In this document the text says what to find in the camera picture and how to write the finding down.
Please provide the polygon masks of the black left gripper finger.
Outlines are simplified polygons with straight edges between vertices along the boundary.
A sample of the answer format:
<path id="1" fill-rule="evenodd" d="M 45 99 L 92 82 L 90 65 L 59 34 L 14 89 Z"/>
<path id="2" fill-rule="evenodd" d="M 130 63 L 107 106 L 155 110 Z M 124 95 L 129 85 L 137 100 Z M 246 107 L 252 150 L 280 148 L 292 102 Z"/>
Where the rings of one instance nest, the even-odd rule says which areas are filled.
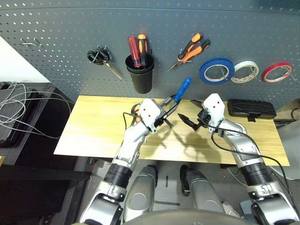
<path id="1" fill-rule="evenodd" d="M 169 110 L 166 112 L 165 118 L 169 117 L 177 109 L 179 103 L 180 103 L 180 100 L 173 101 L 173 103 L 169 107 Z"/>
<path id="2" fill-rule="evenodd" d="M 176 96 L 176 95 L 174 94 L 174 95 L 171 95 L 171 96 L 165 98 L 165 99 L 160 103 L 160 107 L 161 107 L 161 108 L 164 108 L 165 106 L 170 105 L 170 106 L 169 106 L 169 109 L 176 109 L 176 108 L 177 108 L 177 102 L 174 100 L 175 96 Z"/>

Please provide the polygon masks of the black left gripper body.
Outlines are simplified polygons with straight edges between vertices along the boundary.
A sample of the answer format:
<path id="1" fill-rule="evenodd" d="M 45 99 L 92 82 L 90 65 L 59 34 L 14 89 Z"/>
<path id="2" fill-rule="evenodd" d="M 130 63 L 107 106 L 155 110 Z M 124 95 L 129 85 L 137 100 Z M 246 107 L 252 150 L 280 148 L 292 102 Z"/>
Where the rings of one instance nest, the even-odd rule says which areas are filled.
<path id="1" fill-rule="evenodd" d="M 160 114 L 157 116 L 157 118 L 154 121 L 154 128 L 157 128 L 161 126 L 163 123 L 166 123 L 170 128 L 173 128 L 173 124 L 165 118 L 166 112 L 163 108 L 160 106 L 158 107 Z"/>

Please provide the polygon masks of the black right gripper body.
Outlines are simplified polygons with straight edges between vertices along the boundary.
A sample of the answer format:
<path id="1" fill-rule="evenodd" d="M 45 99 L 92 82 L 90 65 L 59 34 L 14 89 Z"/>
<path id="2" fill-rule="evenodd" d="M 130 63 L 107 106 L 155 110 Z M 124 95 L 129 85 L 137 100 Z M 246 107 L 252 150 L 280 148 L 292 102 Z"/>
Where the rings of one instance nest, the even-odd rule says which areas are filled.
<path id="1" fill-rule="evenodd" d="M 194 131 L 197 131 L 200 127 L 207 128 L 210 121 L 210 115 L 208 114 L 208 111 L 202 109 L 197 116 L 198 123 L 194 126 Z"/>

